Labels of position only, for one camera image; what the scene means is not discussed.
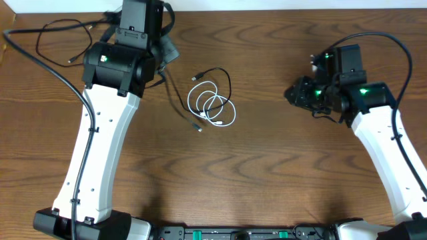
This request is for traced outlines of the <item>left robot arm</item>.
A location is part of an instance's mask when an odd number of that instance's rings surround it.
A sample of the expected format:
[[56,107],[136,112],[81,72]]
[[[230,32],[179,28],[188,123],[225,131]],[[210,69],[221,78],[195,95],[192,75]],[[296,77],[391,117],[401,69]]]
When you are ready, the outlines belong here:
[[171,5],[125,1],[111,27],[83,58],[83,108],[66,178],[33,227],[58,239],[152,239],[147,221],[113,209],[115,172],[123,141],[146,87],[179,55],[162,23]]

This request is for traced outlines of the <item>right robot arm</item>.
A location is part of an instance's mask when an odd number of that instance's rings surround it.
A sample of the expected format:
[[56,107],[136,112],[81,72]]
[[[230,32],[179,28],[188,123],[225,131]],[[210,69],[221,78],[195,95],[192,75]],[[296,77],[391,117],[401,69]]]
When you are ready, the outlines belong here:
[[425,239],[426,168],[411,144],[396,100],[383,82],[369,83],[358,45],[334,47],[313,57],[313,77],[284,92],[288,102],[315,118],[340,114],[367,150],[386,190],[395,226],[363,219],[335,223],[323,239]]

